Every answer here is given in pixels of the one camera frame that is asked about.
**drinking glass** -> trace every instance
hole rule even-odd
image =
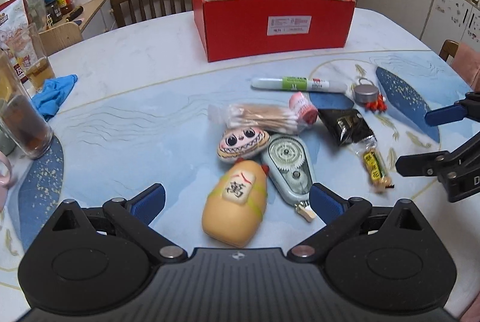
[[[0,51],[0,125],[31,159],[49,149],[53,131],[33,106],[7,55]]]
[[[7,45],[37,92],[42,90],[45,79],[55,78],[34,23],[11,38]]]

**open cardboard box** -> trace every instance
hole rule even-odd
[[[209,62],[344,47],[354,0],[192,0]]]

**blue glove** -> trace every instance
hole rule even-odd
[[[32,102],[46,121],[55,116],[77,80],[78,76],[75,74],[45,79],[42,91],[32,97]]]

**brown liquid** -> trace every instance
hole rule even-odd
[[[37,91],[42,89],[45,79],[55,78],[53,69],[46,57],[39,59],[37,63],[29,67],[28,70],[25,71],[25,75]]]
[[[14,97],[4,109],[2,119],[28,156],[39,157],[49,147],[52,130],[25,96]]]

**pink mug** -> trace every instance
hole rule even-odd
[[[8,169],[8,172],[6,175],[0,174],[0,212],[1,212],[3,209],[3,206],[5,205],[5,201],[7,200],[8,186],[11,179],[11,163],[1,151],[0,151],[0,162],[3,163]]]

